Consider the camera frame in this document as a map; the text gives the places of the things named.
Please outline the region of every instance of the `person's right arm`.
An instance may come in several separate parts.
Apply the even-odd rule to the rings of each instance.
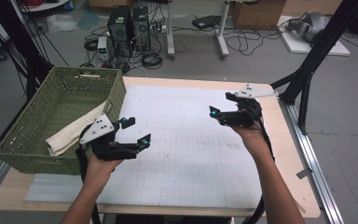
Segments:
[[[268,224],[305,223],[295,199],[269,153],[269,147],[260,130],[256,126],[250,129],[242,127],[232,127],[232,129],[240,135],[255,160]]]

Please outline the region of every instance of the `hand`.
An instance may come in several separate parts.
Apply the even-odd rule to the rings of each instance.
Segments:
[[[255,124],[249,128],[241,126],[232,126],[231,128],[242,138],[243,144],[254,159],[270,157],[269,146]]]
[[[101,161],[94,153],[89,157],[86,179],[84,180],[83,189],[88,192],[100,195],[103,187],[106,185],[112,171],[123,161]]]

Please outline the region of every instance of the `white plastic bag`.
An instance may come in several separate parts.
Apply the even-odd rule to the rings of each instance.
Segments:
[[[61,31],[73,31],[76,29],[76,22],[74,18],[69,15],[52,15],[47,17],[48,31],[50,33],[57,33]]]

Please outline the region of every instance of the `person's arm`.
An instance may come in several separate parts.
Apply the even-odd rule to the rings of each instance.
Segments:
[[[255,160],[266,207],[268,224],[305,223],[295,199],[283,181],[260,130],[232,127]]]
[[[122,161],[100,161],[94,154],[89,157],[86,178],[83,187],[76,199],[72,203],[61,224],[90,223],[92,209],[103,191],[112,171],[121,164]]]

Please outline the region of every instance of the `cardboard box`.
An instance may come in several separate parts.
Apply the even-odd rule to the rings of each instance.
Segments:
[[[342,0],[287,0],[282,14],[285,16],[301,16],[304,12],[318,11],[326,15],[334,15]]]
[[[92,8],[111,9],[113,6],[131,6],[132,0],[89,0],[89,6]]]
[[[236,28],[276,30],[286,0],[263,0],[255,5],[235,3],[232,21]]]

